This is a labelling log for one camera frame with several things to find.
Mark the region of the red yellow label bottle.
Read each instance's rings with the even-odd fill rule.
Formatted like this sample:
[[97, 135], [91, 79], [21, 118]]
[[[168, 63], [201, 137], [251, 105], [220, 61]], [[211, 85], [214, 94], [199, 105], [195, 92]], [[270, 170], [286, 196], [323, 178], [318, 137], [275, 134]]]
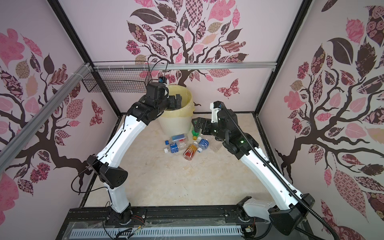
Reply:
[[199, 146], [198, 146], [198, 142], [194, 141], [192, 144], [190, 144], [187, 149], [185, 150], [185, 152], [183, 153], [183, 157], [188, 160], [188, 161], [191, 161], [195, 155], [195, 153], [197, 152]]

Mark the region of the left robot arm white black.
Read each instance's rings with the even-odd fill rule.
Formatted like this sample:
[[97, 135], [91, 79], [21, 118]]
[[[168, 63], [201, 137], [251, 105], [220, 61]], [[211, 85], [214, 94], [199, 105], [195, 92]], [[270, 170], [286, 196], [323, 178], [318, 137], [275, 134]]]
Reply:
[[149, 123], [166, 110], [181, 109], [182, 99], [180, 94], [171, 95], [165, 84], [150, 83], [146, 94], [129, 108], [123, 124], [103, 150], [88, 157], [87, 164], [107, 188], [112, 209], [117, 214], [123, 214], [130, 206], [123, 187], [128, 172], [120, 167], [123, 156]]

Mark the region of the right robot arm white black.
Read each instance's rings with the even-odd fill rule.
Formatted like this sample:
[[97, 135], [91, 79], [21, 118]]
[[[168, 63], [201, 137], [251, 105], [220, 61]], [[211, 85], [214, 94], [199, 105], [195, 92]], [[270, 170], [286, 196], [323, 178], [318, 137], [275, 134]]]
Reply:
[[315, 200], [290, 184], [269, 161], [253, 137], [241, 130], [234, 112], [218, 110], [213, 119], [192, 119], [195, 131], [213, 136], [246, 165], [265, 186], [272, 202], [247, 199], [242, 208], [249, 217], [264, 219], [283, 235], [290, 235], [307, 217]]

